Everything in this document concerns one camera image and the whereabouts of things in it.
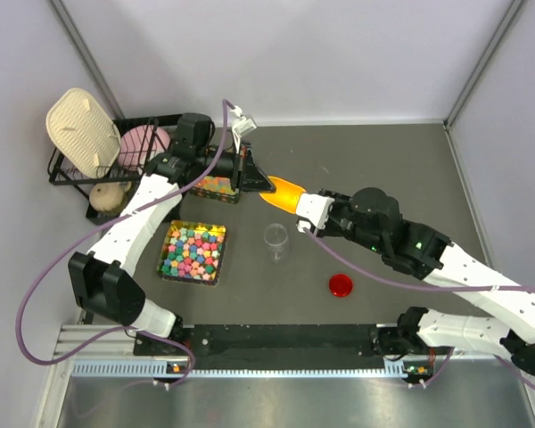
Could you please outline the green tin translucent star candies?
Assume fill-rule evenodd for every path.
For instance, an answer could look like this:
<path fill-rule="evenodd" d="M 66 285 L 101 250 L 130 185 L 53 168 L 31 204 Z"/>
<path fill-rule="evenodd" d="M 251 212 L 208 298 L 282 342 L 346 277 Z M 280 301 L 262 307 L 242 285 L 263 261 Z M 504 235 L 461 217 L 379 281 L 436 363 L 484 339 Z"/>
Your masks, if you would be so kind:
<path fill-rule="evenodd" d="M 190 190 L 190 194 L 210 200 L 237 204 L 241 199 L 242 191 L 240 190 L 239 182 L 246 153 L 247 150 L 242 146 L 238 152 L 239 159 L 236 172 L 231 171 L 229 177 L 206 176 Z"/>

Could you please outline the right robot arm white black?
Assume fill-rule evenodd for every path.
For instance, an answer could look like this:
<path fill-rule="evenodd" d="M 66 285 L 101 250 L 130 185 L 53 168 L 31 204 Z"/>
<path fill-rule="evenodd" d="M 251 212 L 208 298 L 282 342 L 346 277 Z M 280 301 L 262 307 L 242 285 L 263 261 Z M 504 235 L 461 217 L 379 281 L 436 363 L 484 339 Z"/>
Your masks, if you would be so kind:
<path fill-rule="evenodd" d="M 452 292 L 484 313 L 408 309 L 398 321 L 406 342 L 495 355 L 535 376 L 535 289 L 486 266 L 432 227 L 405 220 L 397 200 L 378 188 L 352 196 L 321 190 L 317 203 L 317 238 L 358 244 L 380 255 L 384 265 L 425 282 L 430 292 Z"/>

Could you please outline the orange plastic scoop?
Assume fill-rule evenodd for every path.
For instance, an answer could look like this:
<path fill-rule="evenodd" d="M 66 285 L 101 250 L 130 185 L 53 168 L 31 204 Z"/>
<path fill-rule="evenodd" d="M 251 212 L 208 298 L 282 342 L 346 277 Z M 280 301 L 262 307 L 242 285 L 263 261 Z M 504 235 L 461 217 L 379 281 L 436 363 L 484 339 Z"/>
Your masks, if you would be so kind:
<path fill-rule="evenodd" d="M 280 177 L 269 176 L 268 179 L 274 185 L 275 191 L 260 193 L 262 200 L 280 210 L 295 214 L 300 197 L 306 190 Z"/>

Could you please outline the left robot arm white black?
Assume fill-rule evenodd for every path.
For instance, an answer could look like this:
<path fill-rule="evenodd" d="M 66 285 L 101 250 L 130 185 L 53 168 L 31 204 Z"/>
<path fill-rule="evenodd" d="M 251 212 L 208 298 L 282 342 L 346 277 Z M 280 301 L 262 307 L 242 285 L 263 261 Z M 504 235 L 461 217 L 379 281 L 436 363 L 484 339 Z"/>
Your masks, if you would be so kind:
<path fill-rule="evenodd" d="M 169 147 L 144 165 L 134 196 L 105 235 L 87 252 L 75 252 L 68 268 L 74 297 L 85 311 L 119 325 L 170 339 L 180 316 L 149 300 L 133 275 L 144 247 L 188 191 L 205 177 L 224 177 L 240 192 L 273 193 L 251 148 L 224 152 L 210 146 L 213 123 L 200 113 L 175 116 Z"/>

